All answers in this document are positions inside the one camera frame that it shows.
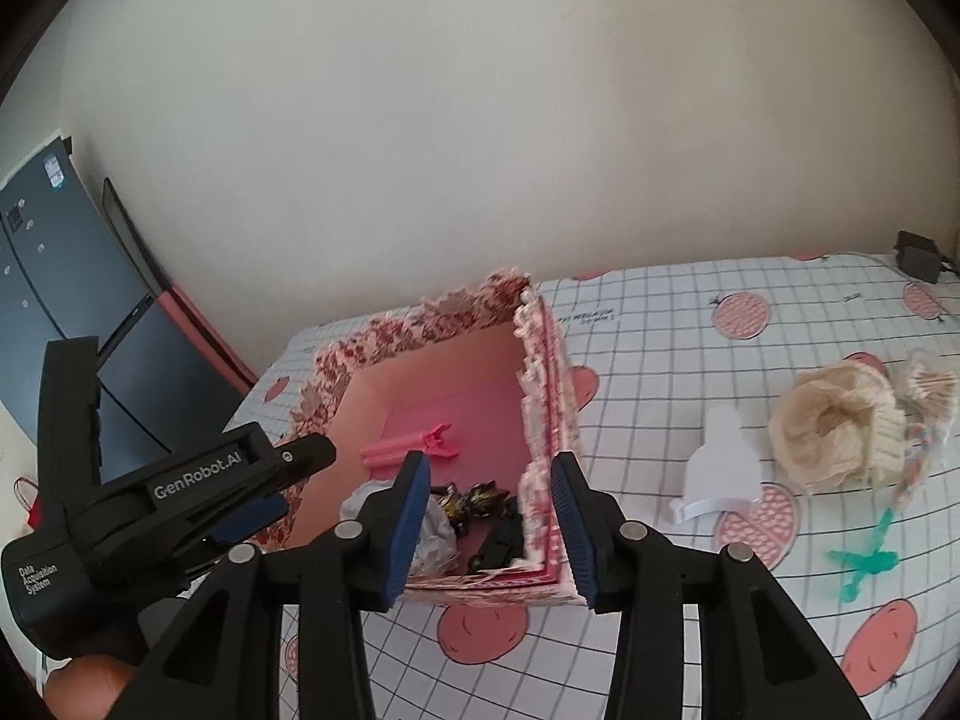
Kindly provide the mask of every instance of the refrigerator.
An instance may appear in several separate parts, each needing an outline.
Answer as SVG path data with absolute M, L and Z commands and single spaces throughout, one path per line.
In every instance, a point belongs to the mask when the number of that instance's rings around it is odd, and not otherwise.
M 163 277 L 106 221 L 60 138 L 0 190 L 0 401 L 35 442 L 47 341 L 96 336 L 104 482 L 222 431 L 248 389 L 184 333 Z

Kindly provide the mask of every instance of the bed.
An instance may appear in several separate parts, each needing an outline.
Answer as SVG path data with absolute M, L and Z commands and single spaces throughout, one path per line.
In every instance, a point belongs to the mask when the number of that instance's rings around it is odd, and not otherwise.
M 772 460 L 766 424 L 776 396 L 800 370 L 860 353 L 890 370 L 914 348 L 960 354 L 960 282 L 949 275 L 937 285 L 914 284 L 882 258 L 843 253 L 650 266 L 536 288 L 562 329 L 570 365 L 596 375 L 592 399 L 579 411 L 582 462 L 594 488 L 616 495 L 627 517 L 675 543 L 717 549 L 742 523 L 706 514 L 676 526 L 667 502 L 680 494 L 683 463 L 702 442 L 704 410 L 713 402 L 736 405 L 782 525 L 759 526 L 774 575 L 872 717 L 920 717 L 960 649 L 960 443 L 954 437 L 944 467 L 891 529 L 888 544 L 901 564 L 865 581 L 859 598 L 842 604 L 844 572 L 826 552 L 864 544 L 885 492 L 846 484 L 835 493 L 795 496 Z M 369 319 L 297 333 L 230 426 L 256 420 L 279 442 L 315 375 L 318 352 Z M 695 718 L 696 608 L 685 617 L 685 718 Z M 284 621 L 280 710 L 290 718 L 296 608 L 285 610 Z M 617 623 L 616 615 L 598 617 L 575 604 L 497 611 L 403 603 L 367 614 L 377 714 L 602 717 Z M 470 630 L 477 633 L 463 633 Z

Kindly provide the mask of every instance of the crumpled white paper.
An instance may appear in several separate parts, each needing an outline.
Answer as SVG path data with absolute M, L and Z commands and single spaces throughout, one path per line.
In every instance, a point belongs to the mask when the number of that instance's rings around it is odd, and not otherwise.
M 392 480 L 371 479 L 350 494 L 340 506 L 340 519 L 356 519 L 367 496 L 392 488 Z M 432 495 L 427 501 L 421 537 L 416 543 L 411 577 L 441 577 L 457 560 L 457 536 L 450 527 L 443 507 Z

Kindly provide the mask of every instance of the blue gripper pad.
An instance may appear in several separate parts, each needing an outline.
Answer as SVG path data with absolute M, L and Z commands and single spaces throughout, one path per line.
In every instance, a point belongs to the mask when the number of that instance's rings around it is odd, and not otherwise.
M 419 532 L 430 497 L 430 464 L 426 455 L 419 455 L 419 462 L 412 473 L 408 475 L 407 471 L 408 469 L 402 469 L 394 483 L 394 490 L 404 484 L 408 487 L 386 551 L 386 570 L 380 593 L 387 608 L 400 598 L 407 584 L 410 563 L 414 560 L 416 543 L 419 542 Z
M 589 608 L 595 608 L 600 594 L 596 550 L 580 511 L 579 495 L 574 493 L 574 490 L 579 488 L 589 492 L 576 458 L 569 453 L 556 456 L 550 469 L 553 508 L 560 523 L 560 532 L 563 534 L 563 544 L 570 561 L 570 570 L 573 572 L 573 581 L 577 584 L 577 592 L 587 599 Z

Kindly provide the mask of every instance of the pink plastic toy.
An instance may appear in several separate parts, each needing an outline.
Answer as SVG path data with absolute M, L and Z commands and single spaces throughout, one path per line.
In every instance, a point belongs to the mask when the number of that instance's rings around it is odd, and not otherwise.
M 368 469 L 399 466 L 407 456 L 407 452 L 416 450 L 424 452 L 431 458 L 453 460 L 459 453 L 443 441 L 443 433 L 450 427 L 448 422 L 437 425 L 433 430 L 408 433 L 405 436 L 397 436 L 395 439 L 369 443 L 360 449 L 363 465 Z

